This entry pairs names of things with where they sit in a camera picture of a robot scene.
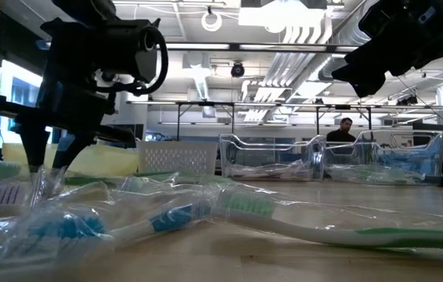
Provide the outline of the silver ventilation duct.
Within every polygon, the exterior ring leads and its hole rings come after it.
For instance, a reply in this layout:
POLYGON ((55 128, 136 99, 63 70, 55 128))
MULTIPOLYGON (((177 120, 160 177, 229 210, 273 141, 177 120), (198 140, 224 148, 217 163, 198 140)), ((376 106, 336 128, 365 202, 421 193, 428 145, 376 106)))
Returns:
MULTIPOLYGON (((333 25, 333 11, 343 0, 273 0, 253 12, 272 33, 285 31, 284 44, 361 45, 369 38, 358 28, 358 22, 376 0, 361 0, 339 25, 333 25)), ((335 63, 332 54, 279 52, 267 74, 259 83, 254 103, 275 103, 293 87, 305 87, 305 93, 316 96, 331 86, 330 75, 322 70, 335 63)))

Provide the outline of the person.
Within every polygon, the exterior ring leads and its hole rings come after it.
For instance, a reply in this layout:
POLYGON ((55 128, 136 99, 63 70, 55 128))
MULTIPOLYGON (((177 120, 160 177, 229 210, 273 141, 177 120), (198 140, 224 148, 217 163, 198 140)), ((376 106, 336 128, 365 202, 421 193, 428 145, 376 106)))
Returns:
POLYGON ((351 135, 350 129, 352 126, 352 120, 349 117, 343 118, 340 121, 340 127, 326 135, 327 142, 339 142, 339 143, 353 143, 356 137, 351 135))

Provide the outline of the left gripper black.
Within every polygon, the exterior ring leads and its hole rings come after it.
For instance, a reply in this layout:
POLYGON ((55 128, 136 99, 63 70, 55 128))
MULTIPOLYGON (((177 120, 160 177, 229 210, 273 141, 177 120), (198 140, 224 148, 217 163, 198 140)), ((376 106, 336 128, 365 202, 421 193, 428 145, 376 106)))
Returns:
POLYGON ((134 82, 98 86, 56 81, 41 86, 35 107, 9 102, 0 96, 0 116, 14 120, 13 131, 20 135, 31 173, 37 173, 44 164, 50 136, 45 129, 67 130, 69 133, 58 143, 52 167, 69 168, 77 155, 95 142, 95 137, 116 143, 135 141, 130 130, 101 124, 104 116, 115 113, 117 94, 129 92, 135 86, 134 82))

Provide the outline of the white perforated plastic basket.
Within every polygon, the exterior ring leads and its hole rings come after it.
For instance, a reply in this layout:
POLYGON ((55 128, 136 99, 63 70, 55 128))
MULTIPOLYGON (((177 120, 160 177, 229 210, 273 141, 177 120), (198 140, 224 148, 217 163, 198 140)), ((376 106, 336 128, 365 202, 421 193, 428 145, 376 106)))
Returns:
POLYGON ((138 141, 138 172, 188 172, 213 175, 217 143, 182 141, 138 141))

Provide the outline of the clear plastic bin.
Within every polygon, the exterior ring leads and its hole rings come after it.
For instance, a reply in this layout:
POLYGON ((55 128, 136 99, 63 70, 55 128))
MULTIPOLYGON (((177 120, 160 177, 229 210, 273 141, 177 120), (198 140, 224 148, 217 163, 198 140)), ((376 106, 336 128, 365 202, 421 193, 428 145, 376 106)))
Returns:
POLYGON ((327 142, 324 162, 325 168, 371 165, 418 172, 426 177, 414 185, 426 185, 441 176, 442 154, 443 131, 366 130, 353 143, 327 142))
POLYGON ((308 141, 278 143, 273 141, 245 141, 233 134, 219 136, 221 173, 230 165, 263 166, 289 164, 302 160, 308 162, 313 178, 321 181, 324 175, 326 137, 315 136, 308 141))

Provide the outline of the black metal rig frame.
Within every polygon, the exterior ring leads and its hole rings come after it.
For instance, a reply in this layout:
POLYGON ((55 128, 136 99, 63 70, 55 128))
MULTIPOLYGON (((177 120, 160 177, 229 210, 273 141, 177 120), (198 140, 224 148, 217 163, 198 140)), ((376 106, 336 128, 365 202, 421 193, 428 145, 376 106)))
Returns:
POLYGON ((175 106, 177 107, 176 126, 181 122, 181 116, 191 107, 199 108, 221 108, 228 113, 230 121, 226 125, 235 128, 235 126, 297 126, 286 118, 299 114, 300 110, 305 113, 313 113, 315 115, 316 131, 320 131, 320 119, 324 114, 328 113, 347 113, 351 111, 358 112, 362 118, 368 121, 368 127, 373 127, 373 111, 386 110, 388 114, 397 114, 400 110, 404 114, 416 113, 418 111, 426 111, 428 116, 437 116, 443 111, 443 106, 408 106, 408 105, 374 105, 374 104, 317 104, 317 103, 232 103, 232 102, 216 102, 216 101, 131 101, 131 105, 146 106, 175 106), (245 121, 236 122, 236 109, 239 107, 246 108, 245 121))

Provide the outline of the yellow plastic tray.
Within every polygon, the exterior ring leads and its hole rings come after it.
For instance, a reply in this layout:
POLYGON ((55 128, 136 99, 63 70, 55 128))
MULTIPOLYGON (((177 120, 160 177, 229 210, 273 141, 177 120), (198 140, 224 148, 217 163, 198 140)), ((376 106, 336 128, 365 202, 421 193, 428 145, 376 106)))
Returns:
MULTIPOLYGON (((49 144, 45 149, 45 165, 52 167, 57 144, 49 144)), ((22 144, 3 143, 4 161, 27 165, 27 156, 22 144)), ((126 176, 137 172, 139 156, 135 150, 127 150, 101 144, 85 147, 68 167, 69 172, 86 175, 126 176)))

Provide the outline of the blue wrapped toothbrush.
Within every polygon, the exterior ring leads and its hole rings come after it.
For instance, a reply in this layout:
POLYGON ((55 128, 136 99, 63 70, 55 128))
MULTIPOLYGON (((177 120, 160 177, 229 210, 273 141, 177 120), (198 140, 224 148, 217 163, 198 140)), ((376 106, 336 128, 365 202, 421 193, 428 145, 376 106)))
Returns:
POLYGON ((209 216, 214 196, 198 190, 46 201, 0 228, 0 277, 77 265, 209 216))

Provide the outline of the large glass window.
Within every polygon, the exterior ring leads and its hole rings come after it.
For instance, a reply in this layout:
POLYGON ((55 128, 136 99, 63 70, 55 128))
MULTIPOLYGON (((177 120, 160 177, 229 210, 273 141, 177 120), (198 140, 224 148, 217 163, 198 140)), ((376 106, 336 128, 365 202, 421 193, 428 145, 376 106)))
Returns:
MULTIPOLYGON (((8 102, 34 107, 38 100, 42 77, 7 60, 0 66, 0 96, 8 102)), ((21 143, 12 128, 15 121, 0 116, 0 148, 3 143, 21 143)))

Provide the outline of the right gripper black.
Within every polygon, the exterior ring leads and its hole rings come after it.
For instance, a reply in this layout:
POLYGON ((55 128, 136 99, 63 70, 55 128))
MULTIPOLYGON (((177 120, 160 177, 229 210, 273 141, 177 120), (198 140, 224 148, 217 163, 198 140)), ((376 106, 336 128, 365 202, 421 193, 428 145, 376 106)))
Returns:
POLYGON ((347 54, 332 77, 359 98, 374 95, 387 71, 399 76, 443 57, 443 0, 379 0, 358 28, 369 41, 347 54))

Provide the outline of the long ceiling light bar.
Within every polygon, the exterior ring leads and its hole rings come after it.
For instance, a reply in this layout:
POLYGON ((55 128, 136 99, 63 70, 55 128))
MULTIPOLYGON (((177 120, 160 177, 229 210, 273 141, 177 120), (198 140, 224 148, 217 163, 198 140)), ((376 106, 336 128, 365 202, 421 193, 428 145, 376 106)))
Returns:
POLYGON ((210 51, 210 52, 291 52, 291 53, 334 53, 347 54, 355 51, 358 45, 333 44, 283 44, 283 43, 201 43, 168 42, 170 51, 210 51))

